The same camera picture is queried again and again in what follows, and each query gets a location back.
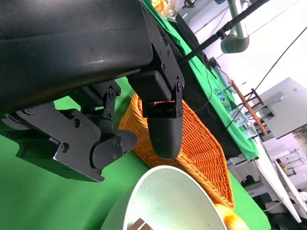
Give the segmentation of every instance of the white panel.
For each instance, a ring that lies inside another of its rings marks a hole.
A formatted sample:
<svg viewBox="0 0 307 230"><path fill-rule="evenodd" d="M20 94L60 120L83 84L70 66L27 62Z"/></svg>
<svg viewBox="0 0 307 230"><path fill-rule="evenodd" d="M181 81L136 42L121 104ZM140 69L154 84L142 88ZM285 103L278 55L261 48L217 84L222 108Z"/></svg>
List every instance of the white panel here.
<svg viewBox="0 0 307 230"><path fill-rule="evenodd" d="M279 164L274 160L275 166L277 168L277 172L279 174L279 178L282 180L283 184L288 188L290 193L292 193L292 198L294 201L299 204L304 211L307 213L307 205L299 195L298 190L295 188L293 183L290 181L290 179L287 177L286 173L282 170L282 168L279 166Z"/></svg>
<svg viewBox="0 0 307 230"><path fill-rule="evenodd" d="M262 93L260 98L265 103L266 99L278 92L283 92L284 99L268 104L275 117L264 119L275 138L280 138L307 124L307 89L293 79L287 78Z"/></svg>
<svg viewBox="0 0 307 230"><path fill-rule="evenodd" d="M287 209L290 211L292 216L296 219L298 223L301 222L301 219L296 212L286 190L284 189L281 181L278 178L278 175L267 156L266 152L264 151L261 141L259 138L255 138L257 149L259 151L259 159L255 160L255 163L259 169L259 172L262 174L262 176L266 179L266 181L270 184L272 189L275 191L277 196L279 197L279 201L283 201L283 204L287 207Z"/></svg>

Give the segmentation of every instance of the orange wicker basket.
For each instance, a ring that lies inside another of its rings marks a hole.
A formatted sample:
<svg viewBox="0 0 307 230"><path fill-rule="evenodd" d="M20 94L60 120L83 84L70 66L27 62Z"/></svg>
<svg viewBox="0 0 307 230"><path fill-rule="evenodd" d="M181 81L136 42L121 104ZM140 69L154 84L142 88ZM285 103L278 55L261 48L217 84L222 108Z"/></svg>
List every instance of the orange wicker basket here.
<svg viewBox="0 0 307 230"><path fill-rule="evenodd" d="M235 208L227 164L222 147L183 101L183 137L178 157L168 161L154 153L150 143L146 118L142 116L142 102L137 94L119 124L119 129L136 133L138 143L133 151L149 166L172 165L191 175L214 203Z"/></svg>

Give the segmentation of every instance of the black rod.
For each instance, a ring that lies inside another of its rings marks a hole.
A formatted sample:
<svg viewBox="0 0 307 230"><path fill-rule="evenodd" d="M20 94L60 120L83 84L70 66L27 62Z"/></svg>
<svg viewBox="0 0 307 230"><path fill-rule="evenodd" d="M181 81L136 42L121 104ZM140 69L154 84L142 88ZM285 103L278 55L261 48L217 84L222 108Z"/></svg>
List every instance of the black rod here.
<svg viewBox="0 0 307 230"><path fill-rule="evenodd" d="M233 28L236 24L241 22L243 19L245 19L247 16L249 16L251 13L253 13L256 9L258 9L260 6L268 2L269 0L257 0L255 3L251 4L246 10L241 12L237 15L237 17L233 18L229 22L227 22L220 30L216 32L216 34L209 37L206 41L201 43L197 48L192 50L190 53L185 55L180 61L179 65L182 65L189 60L191 60L193 57L195 57L198 53L203 51L205 48L213 44L215 41L217 41L219 38L223 37L225 32Z"/></svg>

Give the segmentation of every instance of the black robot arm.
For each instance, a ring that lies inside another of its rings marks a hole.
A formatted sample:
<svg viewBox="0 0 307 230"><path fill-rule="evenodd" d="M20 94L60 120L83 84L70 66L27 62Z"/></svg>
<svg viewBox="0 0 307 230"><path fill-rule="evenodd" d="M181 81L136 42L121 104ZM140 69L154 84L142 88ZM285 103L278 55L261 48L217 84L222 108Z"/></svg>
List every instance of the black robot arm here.
<svg viewBox="0 0 307 230"><path fill-rule="evenodd" d="M17 157L103 181L104 167L137 142L113 129L123 76L142 99L155 152L177 157L184 78L138 0L3 1L0 15L0 134L20 145ZM65 95L81 111L55 109Z"/></svg>

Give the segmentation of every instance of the black plastic cover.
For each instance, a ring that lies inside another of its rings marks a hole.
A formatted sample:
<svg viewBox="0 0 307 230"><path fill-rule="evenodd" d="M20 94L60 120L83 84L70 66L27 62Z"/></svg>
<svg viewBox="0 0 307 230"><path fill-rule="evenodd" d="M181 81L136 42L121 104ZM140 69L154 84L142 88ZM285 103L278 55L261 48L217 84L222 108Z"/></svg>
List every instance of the black plastic cover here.
<svg viewBox="0 0 307 230"><path fill-rule="evenodd" d="M140 72L128 77L128 82L143 101L169 101L172 94L162 75L156 71Z"/></svg>
<svg viewBox="0 0 307 230"><path fill-rule="evenodd" d="M0 114L151 61L138 0L0 1Z"/></svg>
<svg viewBox="0 0 307 230"><path fill-rule="evenodd" d="M181 148L183 118L148 118L147 123L154 152L162 159L175 159Z"/></svg>

